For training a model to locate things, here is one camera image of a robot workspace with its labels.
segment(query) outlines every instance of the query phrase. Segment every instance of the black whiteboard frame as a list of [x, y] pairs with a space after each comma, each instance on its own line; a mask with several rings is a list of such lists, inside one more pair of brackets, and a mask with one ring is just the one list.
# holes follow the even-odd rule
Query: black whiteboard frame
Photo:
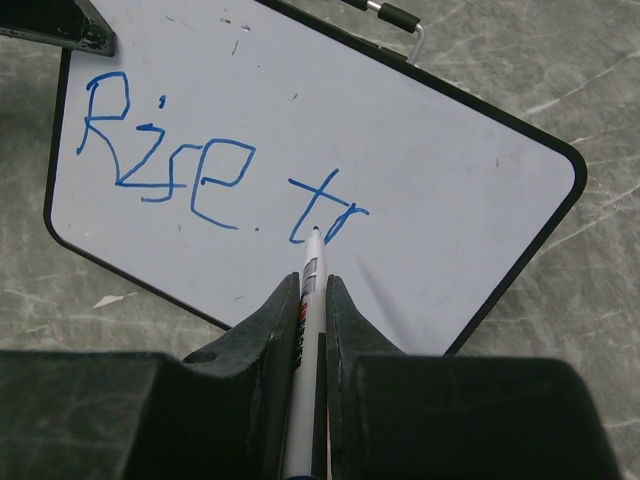
[[[518, 133], [534, 140], [537, 143], [540, 143], [551, 150], [559, 153], [560, 155], [566, 157], [573, 166], [575, 172], [575, 180], [571, 191], [567, 195], [567, 197], [562, 201], [560, 206], [553, 213], [549, 221], [542, 227], [540, 232], [533, 239], [531, 244], [525, 249], [522, 255], [518, 258], [518, 260], [514, 263], [511, 269], [507, 272], [505, 277], [500, 281], [498, 286], [493, 290], [491, 295], [485, 300], [480, 309], [475, 313], [475, 315], [469, 320], [466, 327], [460, 332], [456, 340], [451, 344], [451, 346], [447, 349], [446, 354], [454, 354], [456, 353], [460, 347], [464, 344], [464, 342], [471, 336], [473, 331], [480, 325], [480, 322], [487, 316], [493, 306], [498, 302], [500, 297], [506, 292], [507, 288], [513, 283], [516, 277], [522, 272], [524, 267], [531, 261], [535, 253], [540, 249], [543, 243], [549, 238], [551, 233], [558, 226], [560, 221], [565, 217], [565, 215], [569, 212], [571, 207], [577, 202], [582, 195], [582, 192], [585, 189], [587, 184], [587, 165], [584, 161], [584, 158], [580, 153], [571, 145], [566, 142], [555, 138], [548, 133], [543, 132], [542, 130], [530, 125], [513, 115], [510, 115], [493, 105], [488, 104], [487, 102], [480, 100], [477, 97], [474, 97], [470, 93], [464, 92], [459, 88], [454, 87], [453, 85], [441, 80], [424, 70], [420, 70], [419, 68], [400, 60], [399, 58], [389, 55], [384, 51], [377, 49], [358, 38], [349, 35], [343, 30], [330, 25], [316, 17], [313, 17], [296, 7], [291, 5], [282, 3], [279, 0], [254, 0], [258, 3], [261, 3], [272, 10], [308, 27], [311, 28], [323, 35], [340, 42], [348, 48], [356, 50], [367, 57], [372, 58], [389, 68], [396, 70], [403, 75], [406, 75], [409, 78], [423, 84], [427, 88], [431, 88], [458, 103], [465, 105], [468, 108], [471, 108], [486, 117], [489, 117], [498, 123], [508, 127], [512, 130], [515, 130]], [[51, 152], [50, 152], [50, 161], [49, 161], [49, 171], [47, 176], [47, 189], [45, 196], [45, 206], [44, 206], [44, 222], [47, 227], [47, 230], [51, 234], [51, 236], [58, 242], [61, 246], [71, 250], [78, 255], [85, 257], [86, 259], [110, 270], [121, 277], [129, 280], [130, 282], [149, 290], [152, 293], [155, 293], [161, 298], [170, 301], [171, 303], [187, 310], [188, 312], [201, 317], [209, 323], [217, 325], [224, 330], [229, 330], [231, 327], [226, 325], [222, 321], [212, 318], [211, 316], [193, 308], [185, 303], [181, 302], [177, 298], [173, 298], [166, 293], [160, 291], [159, 289], [153, 287], [152, 285], [143, 282], [134, 276], [128, 274], [127, 272], [120, 270], [113, 265], [108, 264], [102, 259], [91, 255], [88, 252], [72, 245], [71, 243], [66, 242], [62, 239], [58, 233], [53, 228], [53, 224], [51, 222], [51, 213], [53, 208], [53, 195], [55, 189], [55, 181], [56, 181], [56, 171], [58, 167], [58, 153], [60, 147], [60, 138], [62, 134], [62, 120], [64, 116], [64, 107], [65, 107], [65, 99], [67, 94], [67, 81], [69, 77], [69, 68], [71, 63], [71, 51], [68, 49], [62, 50], [62, 57], [60, 61], [60, 74], [58, 80], [58, 93], [56, 98], [56, 108], [55, 108], [55, 117], [53, 124], [53, 137], [51, 141]]]

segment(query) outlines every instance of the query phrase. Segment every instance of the gray marble surface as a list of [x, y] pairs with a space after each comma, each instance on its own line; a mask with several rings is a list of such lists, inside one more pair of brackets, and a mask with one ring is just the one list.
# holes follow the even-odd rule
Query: gray marble surface
[[[410, 51], [411, 36], [338, 0], [294, 3]], [[579, 203], [462, 354], [567, 360], [625, 477], [640, 478], [640, 1], [395, 3], [428, 26], [420, 67], [574, 144], [589, 164]], [[59, 53], [0, 39], [0, 348], [185, 355], [221, 331], [64, 250], [44, 227]], [[122, 299], [96, 307], [107, 295]]]

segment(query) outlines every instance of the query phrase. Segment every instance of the black rubber grip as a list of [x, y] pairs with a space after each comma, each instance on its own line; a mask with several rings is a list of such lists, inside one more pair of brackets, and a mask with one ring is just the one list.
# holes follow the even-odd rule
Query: black rubber grip
[[367, 11], [367, 0], [342, 0], [344, 3], [348, 3], [352, 7], [359, 8], [363, 12]]
[[409, 12], [405, 12], [401, 8], [394, 7], [388, 3], [382, 4], [380, 11], [378, 12], [378, 18], [385, 22], [389, 22], [398, 28], [406, 30], [409, 33], [415, 32], [416, 27], [420, 23], [420, 19], [415, 15], [411, 15]]

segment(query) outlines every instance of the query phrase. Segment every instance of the white marker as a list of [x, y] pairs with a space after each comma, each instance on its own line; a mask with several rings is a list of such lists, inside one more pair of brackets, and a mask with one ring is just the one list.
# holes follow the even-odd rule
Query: white marker
[[282, 477], [318, 479], [327, 476], [327, 264], [324, 239], [313, 227], [307, 241], [302, 274], [298, 341]]

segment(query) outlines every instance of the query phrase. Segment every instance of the white board surface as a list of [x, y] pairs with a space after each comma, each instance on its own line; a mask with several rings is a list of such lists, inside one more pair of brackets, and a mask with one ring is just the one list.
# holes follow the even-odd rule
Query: white board surface
[[71, 54], [50, 228], [227, 325], [317, 225], [363, 315], [442, 354], [583, 188], [570, 147], [254, 0], [93, 3], [119, 51]]

